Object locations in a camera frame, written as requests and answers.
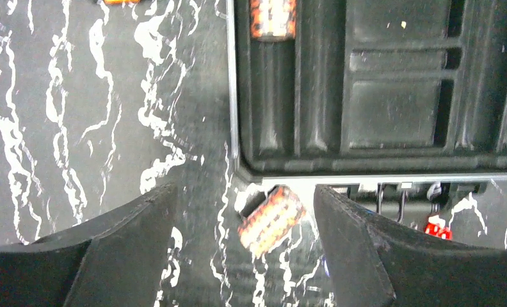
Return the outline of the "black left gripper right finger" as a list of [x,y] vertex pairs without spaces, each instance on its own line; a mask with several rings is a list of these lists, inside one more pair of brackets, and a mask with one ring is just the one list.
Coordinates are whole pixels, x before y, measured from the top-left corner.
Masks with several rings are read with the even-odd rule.
[[314,215],[338,306],[507,306],[507,251],[443,240],[327,185]]

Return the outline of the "orange black chip roll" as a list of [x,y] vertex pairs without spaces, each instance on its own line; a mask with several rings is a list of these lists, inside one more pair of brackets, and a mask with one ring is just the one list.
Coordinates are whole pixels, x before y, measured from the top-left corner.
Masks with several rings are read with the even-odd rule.
[[251,0],[251,38],[261,42],[294,40],[296,7],[295,0]]

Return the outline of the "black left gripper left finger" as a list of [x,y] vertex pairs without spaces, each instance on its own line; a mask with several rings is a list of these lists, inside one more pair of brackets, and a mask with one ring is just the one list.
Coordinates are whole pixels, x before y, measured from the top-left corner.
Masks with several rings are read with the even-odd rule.
[[177,188],[164,184],[31,244],[0,246],[0,306],[152,306]]

